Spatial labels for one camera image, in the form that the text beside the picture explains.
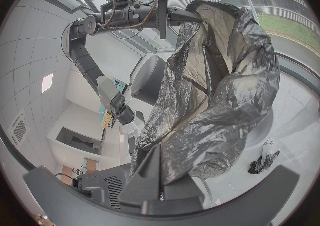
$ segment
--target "trash bag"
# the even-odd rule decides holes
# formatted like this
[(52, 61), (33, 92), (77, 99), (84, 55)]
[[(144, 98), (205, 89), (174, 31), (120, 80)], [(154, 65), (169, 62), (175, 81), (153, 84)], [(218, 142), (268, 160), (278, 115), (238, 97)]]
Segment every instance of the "trash bag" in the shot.
[(202, 0), (186, 10), (203, 22), (180, 25), (158, 100), (131, 157), (133, 175), (151, 147), (161, 143), (164, 185), (187, 173), (211, 178), (230, 168), (279, 87), (270, 37), (249, 10)]
[(257, 175), (268, 169), (279, 153), (280, 150), (278, 142), (273, 138), (268, 138), (268, 140), (263, 144), (262, 156), (260, 156), (258, 160), (250, 163), (248, 173)]

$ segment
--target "grass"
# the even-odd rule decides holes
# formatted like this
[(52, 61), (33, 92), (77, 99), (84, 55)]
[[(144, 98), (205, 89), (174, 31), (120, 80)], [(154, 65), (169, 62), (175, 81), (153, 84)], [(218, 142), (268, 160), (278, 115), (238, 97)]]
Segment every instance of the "grass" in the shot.
[(258, 14), (258, 19), (262, 28), (282, 32), (298, 38), (317, 51), (320, 51), (320, 37), (308, 27), (295, 21), (273, 15)]

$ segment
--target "smoke detector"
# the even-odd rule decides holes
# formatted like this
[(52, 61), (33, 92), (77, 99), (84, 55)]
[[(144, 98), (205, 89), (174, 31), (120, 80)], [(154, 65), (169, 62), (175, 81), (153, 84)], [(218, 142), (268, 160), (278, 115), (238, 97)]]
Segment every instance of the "smoke detector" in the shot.
[(18, 150), (23, 141), (26, 139), (29, 130), (30, 127), (26, 120), (24, 109), (22, 109), (13, 120), (7, 132), (11, 142)]

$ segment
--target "air vent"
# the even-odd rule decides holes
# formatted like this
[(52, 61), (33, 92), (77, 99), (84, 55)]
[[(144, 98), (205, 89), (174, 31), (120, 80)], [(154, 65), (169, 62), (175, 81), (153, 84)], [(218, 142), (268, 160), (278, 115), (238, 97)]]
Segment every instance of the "air vent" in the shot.
[(121, 209), (118, 201), (118, 195), (122, 191), (122, 183), (116, 176), (105, 178), (109, 186), (110, 205), (112, 208)]
[(8, 129), (10, 140), (17, 149), (19, 149), (23, 141), (26, 139), (29, 130), (30, 128), (26, 120), (25, 112), (24, 109), (22, 109)]

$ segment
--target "square ceiling light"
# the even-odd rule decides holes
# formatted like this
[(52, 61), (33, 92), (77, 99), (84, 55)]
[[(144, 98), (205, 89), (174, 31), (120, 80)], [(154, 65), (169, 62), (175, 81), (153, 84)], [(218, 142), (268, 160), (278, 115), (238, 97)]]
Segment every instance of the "square ceiling light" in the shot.
[(54, 74), (51, 73), (50, 75), (43, 77), (43, 79), (42, 79), (42, 93), (51, 87), (53, 75)]

